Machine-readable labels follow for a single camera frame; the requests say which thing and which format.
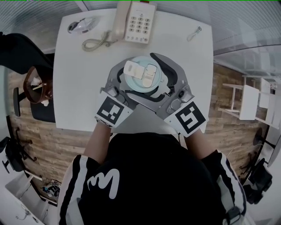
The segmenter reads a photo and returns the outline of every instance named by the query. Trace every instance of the wooden floor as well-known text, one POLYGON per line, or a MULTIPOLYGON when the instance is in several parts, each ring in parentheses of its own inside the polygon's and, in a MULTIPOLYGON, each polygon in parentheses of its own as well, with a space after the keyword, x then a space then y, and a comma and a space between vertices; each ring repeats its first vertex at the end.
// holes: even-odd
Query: wooden floor
MULTIPOLYGON (((22 84, 25 75, 15 72, 9 73, 9 99, 11 111, 11 123, 13 130, 20 128, 21 140, 31 139, 33 144, 27 146, 27 152, 37 157, 36 162, 29 159, 24 163, 29 171, 41 175, 44 182, 51 179, 62 181, 64 173, 77 154, 82 154, 89 140, 91 132, 71 131, 57 129, 54 123, 41 122, 33 119, 30 104, 27 99, 21 101, 21 117, 16 117, 13 107, 13 89, 19 87, 19 93, 23 92, 22 84)), ((236 146, 228 156, 233 168, 240 175, 240 166, 248 161, 248 154, 257 151, 259 146, 252 146, 252 140, 259 127, 265 130, 266 125, 258 121, 242 121, 231 115, 218 111, 219 107, 230 107, 232 89, 223 87, 222 83, 243 84, 240 73, 214 64, 212 98, 209 111, 209 121, 206 128, 206 136, 213 146, 226 155, 236 146)), ((241 93, 235 95, 234 107, 239 109, 241 93)), ((265 119, 266 110, 258 109, 258 116, 265 119)), ((38 189, 42 183, 34 179, 38 189)))

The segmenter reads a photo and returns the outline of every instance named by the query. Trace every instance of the striped sleeve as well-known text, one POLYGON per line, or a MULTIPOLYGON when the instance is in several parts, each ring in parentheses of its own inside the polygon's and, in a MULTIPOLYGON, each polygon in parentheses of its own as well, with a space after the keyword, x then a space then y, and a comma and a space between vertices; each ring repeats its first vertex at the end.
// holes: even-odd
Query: striped sleeve
POLYGON ((59 225, 66 225, 68 206, 89 192, 87 180, 99 167, 99 164, 87 156, 78 155, 68 167, 58 198, 59 225))
POLYGON ((216 150, 202 159, 221 193, 225 209, 223 225, 242 224, 246 213, 246 197, 238 177, 226 156, 216 150))

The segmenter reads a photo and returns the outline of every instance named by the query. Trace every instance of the white chair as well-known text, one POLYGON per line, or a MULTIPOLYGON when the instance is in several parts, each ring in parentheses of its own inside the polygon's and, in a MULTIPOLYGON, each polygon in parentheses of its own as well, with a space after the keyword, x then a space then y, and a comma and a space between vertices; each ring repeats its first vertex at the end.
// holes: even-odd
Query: white chair
POLYGON ((276 129, 279 129, 279 126, 269 123, 265 120, 262 120, 256 117, 256 110, 258 108, 258 101, 259 101, 259 94, 269 94, 259 91, 258 89, 248 86, 248 85, 235 85, 235 84, 227 84, 223 83, 223 86, 233 88, 232 92, 232 100, 231 100, 231 108, 230 109, 223 109, 219 108, 219 111, 223 111, 228 113, 232 116, 237 117, 240 120, 258 120, 262 123, 265 123, 269 126, 272 126, 276 129), (235 97, 235 90, 240 89, 243 91, 242 94, 242 102, 241 102, 241 109, 234 110, 234 97, 235 97))

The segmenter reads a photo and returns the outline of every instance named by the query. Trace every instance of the forearm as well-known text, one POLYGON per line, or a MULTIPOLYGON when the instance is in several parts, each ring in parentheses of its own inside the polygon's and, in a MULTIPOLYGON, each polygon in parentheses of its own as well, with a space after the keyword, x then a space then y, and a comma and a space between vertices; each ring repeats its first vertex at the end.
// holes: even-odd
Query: forearm
POLYGON ((204 137, 204 134, 198 129, 188 138, 184 138, 187 149, 190 150, 198 159, 203 159, 210 155, 215 149, 210 142, 204 137))
POLYGON ((98 122, 85 148, 84 155, 102 164, 106 158, 111 128, 98 122))

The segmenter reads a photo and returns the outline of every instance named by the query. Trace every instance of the keychain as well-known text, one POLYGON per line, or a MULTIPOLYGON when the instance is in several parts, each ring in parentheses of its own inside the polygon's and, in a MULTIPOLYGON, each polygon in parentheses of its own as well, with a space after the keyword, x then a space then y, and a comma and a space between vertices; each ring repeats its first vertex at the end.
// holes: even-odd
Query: keychain
POLYGON ((202 29, 199 26, 194 33, 187 36, 187 41, 190 42, 193 39, 194 36, 196 36, 198 33, 200 33, 200 31, 202 31, 202 29))

